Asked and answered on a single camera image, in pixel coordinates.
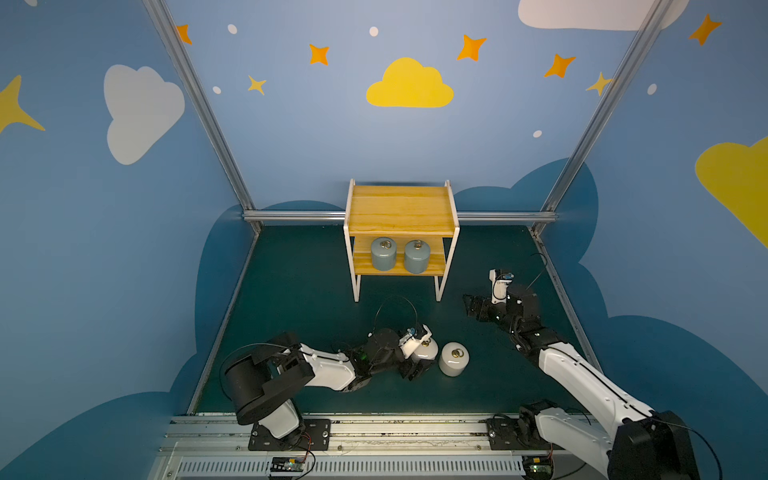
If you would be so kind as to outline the white tea canister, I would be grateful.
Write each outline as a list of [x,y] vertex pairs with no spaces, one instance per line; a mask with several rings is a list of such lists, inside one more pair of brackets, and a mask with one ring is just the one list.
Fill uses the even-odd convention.
[[458,342],[446,343],[441,352],[438,366],[448,377],[457,377],[467,368],[470,361],[468,349]]
[[413,362],[433,361],[439,353],[439,346],[433,338],[429,338],[419,343],[412,353],[410,359]]

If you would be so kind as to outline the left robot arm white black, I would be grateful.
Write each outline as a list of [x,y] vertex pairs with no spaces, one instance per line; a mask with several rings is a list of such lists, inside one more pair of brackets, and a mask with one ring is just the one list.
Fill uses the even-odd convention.
[[412,381],[435,364],[437,355],[438,344],[423,324],[402,332],[376,330],[365,343],[337,353],[312,348],[295,333],[284,332],[232,352],[218,380],[240,425],[251,425],[255,435],[294,443],[307,434],[294,401],[302,389],[350,393],[390,371]]

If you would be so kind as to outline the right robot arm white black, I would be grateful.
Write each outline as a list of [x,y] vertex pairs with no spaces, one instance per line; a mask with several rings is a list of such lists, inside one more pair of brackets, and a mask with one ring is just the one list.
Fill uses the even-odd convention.
[[465,294],[468,316],[503,330],[516,350],[564,387],[585,409],[575,416],[542,400],[523,405],[515,421],[491,419],[492,446],[504,433],[529,449],[558,446],[607,479],[697,479],[692,429],[671,411],[634,398],[541,322],[538,297],[507,280],[489,296]]

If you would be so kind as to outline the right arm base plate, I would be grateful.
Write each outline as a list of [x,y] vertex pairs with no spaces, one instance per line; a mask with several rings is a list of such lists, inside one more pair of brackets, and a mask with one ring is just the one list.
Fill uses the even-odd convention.
[[496,414],[485,420],[488,442],[492,451],[536,450],[536,451],[563,451],[557,444],[551,444],[544,440],[534,438],[531,434],[524,434],[518,426],[516,417]]

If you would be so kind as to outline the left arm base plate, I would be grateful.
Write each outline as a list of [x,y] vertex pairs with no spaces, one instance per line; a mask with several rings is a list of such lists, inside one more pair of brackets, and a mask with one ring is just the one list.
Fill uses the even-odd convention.
[[264,422],[251,430],[247,448],[249,451],[327,451],[332,422],[326,418],[300,419],[298,426],[282,437],[277,437]]

